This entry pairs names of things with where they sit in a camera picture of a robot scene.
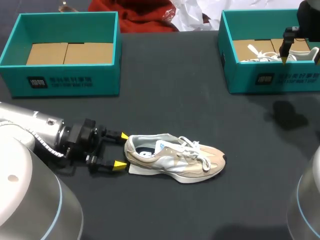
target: box label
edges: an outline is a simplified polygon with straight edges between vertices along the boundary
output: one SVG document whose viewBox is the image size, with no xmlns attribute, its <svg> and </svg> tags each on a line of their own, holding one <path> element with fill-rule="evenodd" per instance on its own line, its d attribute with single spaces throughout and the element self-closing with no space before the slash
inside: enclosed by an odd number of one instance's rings
<svg viewBox="0 0 320 240">
<path fill-rule="evenodd" d="M 89 76 L 79 77 L 50 77 L 52 88 L 92 88 L 93 81 Z"/>
<path fill-rule="evenodd" d="M 33 89 L 48 88 L 47 82 L 43 76 L 28 76 L 27 79 Z"/>
<path fill-rule="evenodd" d="M 276 84 L 314 84 L 317 82 L 320 73 L 309 72 L 309 73 L 282 73 L 278 75 Z"/>
<path fill-rule="evenodd" d="M 255 80 L 255 85 L 270 85 L 274 76 L 274 73 L 260 73 Z"/>
</svg>

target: shoe tongue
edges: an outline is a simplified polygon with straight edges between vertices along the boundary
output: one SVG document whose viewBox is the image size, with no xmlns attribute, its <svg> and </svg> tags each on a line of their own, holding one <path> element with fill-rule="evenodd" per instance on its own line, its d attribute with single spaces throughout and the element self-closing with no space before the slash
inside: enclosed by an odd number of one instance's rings
<svg viewBox="0 0 320 240">
<path fill-rule="evenodd" d="M 181 147 L 180 144 L 175 144 L 175 143 L 171 143 L 168 141 L 158 140 L 155 142 L 154 154 L 159 153 L 165 147 L 176 150 L 179 153 L 182 153 L 184 151 L 184 148 Z"/>
</svg>

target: shoe sole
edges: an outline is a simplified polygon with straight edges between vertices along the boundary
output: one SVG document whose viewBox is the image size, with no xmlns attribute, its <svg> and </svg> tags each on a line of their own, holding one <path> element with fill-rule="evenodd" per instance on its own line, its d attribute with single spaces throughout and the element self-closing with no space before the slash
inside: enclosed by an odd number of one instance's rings
<svg viewBox="0 0 320 240">
<path fill-rule="evenodd" d="M 130 164 L 129 167 L 129 173 L 130 174 L 137 174 L 137 175 L 146 175 L 146 176 L 151 176 L 151 175 L 157 175 L 157 174 L 166 174 L 169 175 L 170 177 L 174 178 L 175 180 L 177 180 L 179 183 L 182 184 L 194 184 L 194 183 L 198 183 L 207 179 L 210 179 L 212 177 L 214 177 L 215 175 L 217 175 L 218 173 L 220 173 L 222 171 L 222 169 L 218 172 L 216 172 L 213 175 L 209 175 L 209 176 L 202 176 L 202 177 L 185 177 L 185 176 L 179 176 L 175 173 L 172 172 L 167 172 L 164 170 L 154 170 L 154 169 L 149 169 L 149 168 L 143 168 L 137 165 L 133 165 Z"/>
</svg>

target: open box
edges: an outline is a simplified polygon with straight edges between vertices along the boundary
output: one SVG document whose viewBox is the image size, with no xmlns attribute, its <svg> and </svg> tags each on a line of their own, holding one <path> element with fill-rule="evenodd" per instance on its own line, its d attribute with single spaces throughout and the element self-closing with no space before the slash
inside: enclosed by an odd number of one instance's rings
<svg viewBox="0 0 320 240">
<path fill-rule="evenodd" d="M 117 95 L 117 12 L 20 14 L 0 57 L 13 97 Z"/>
<path fill-rule="evenodd" d="M 320 91 L 320 65 L 313 60 L 287 61 L 285 65 L 281 61 L 241 62 L 246 58 L 241 49 L 249 51 L 246 41 L 256 41 L 256 45 L 262 41 L 258 51 L 278 53 L 285 29 L 293 26 L 299 26 L 297 9 L 222 11 L 218 49 L 230 93 Z M 302 43 L 295 40 L 291 49 L 307 51 L 320 46 L 319 42 Z"/>
</svg>

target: red fabric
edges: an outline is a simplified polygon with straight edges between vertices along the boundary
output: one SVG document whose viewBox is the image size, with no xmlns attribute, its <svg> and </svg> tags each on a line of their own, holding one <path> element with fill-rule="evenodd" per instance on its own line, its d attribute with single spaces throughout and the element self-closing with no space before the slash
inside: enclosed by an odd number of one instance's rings
<svg viewBox="0 0 320 240">
<path fill-rule="evenodd" d="M 174 32 L 163 21 L 167 10 L 174 8 L 170 0 L 92 0 L 90 12 L 116 11 L 122 33 Z"/>
</svg>

